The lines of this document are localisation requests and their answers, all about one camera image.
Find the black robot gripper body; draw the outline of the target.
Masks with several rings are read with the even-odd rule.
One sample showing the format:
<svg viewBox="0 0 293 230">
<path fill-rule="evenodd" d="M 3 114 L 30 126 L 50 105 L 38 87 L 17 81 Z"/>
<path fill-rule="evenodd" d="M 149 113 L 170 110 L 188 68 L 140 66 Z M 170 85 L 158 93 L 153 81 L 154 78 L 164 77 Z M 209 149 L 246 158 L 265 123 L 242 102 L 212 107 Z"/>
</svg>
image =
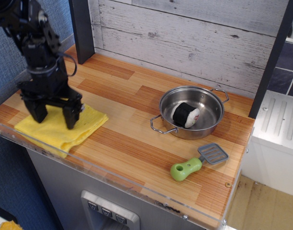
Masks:
<svg viewBox="0 0 293 230">
<path fill-rule="evenodd" d="M 46 73 L 32 73 L 30 81 L 22 81 L 18 83 L 21 90 L 22 99 L 39 100 L 47 99 L 47 105 L 55 107 L 81 107 L 82 96 L 68 85 L 68 76 L 60 68 Z"/>
</svg>

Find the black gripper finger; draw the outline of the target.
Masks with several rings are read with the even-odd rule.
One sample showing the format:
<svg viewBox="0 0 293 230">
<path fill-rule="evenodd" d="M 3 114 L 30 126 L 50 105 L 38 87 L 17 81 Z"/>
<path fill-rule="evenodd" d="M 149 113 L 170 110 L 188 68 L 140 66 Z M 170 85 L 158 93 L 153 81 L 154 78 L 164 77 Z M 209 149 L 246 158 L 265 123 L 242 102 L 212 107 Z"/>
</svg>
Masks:
<svg viewBox="0 0 293 230">
<path fill-rule="evenodd" d="M 73 129 L 75 123 L 79 120 L 79 114 L 81 112 L 81 107 L 64 107 L 63 108 L 63 115 L 66 121 L 66 125 L 68 129 Z"/>
<path fill-rule="evenodd" d="M 48 114 L 46 110 L 47 99 L 25 100 L 24 103 L 33 119 L 38 123 L 43 122 Z"/>
</svg>

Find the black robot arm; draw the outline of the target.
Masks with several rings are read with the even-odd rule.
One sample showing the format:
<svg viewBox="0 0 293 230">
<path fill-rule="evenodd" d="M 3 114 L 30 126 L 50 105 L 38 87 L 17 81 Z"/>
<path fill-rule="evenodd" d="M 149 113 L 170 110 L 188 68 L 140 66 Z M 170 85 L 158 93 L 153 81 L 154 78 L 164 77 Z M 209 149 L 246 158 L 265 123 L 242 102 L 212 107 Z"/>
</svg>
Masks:
<svg viewBox="0 0 293 230">
<path fill-rule="evenodd" d="M 33 119 L 41 123 L 47 105 L 60 107 L 68 129 L 83 110 L 81 94 L 70 88 L 61 43 L 41 5 L 35 0 L 0 0 L 0 27 L 12 38 L 27 63 L 30 81 L 18 83 Z"/>
</svg>

